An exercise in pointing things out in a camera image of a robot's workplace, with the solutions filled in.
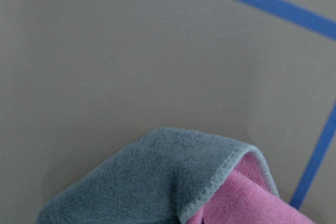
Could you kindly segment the grey and pink cloth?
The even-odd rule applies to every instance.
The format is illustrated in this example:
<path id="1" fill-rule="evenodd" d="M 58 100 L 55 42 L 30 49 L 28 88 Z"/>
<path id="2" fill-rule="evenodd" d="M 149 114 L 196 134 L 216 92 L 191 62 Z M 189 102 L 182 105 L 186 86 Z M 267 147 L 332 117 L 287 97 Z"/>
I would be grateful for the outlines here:
<path id="1" fill-rule="evenodd" d="M 37 223 L 310 223 L 280 199 L 260 150 L 159 128 L 55 196 Z"/>

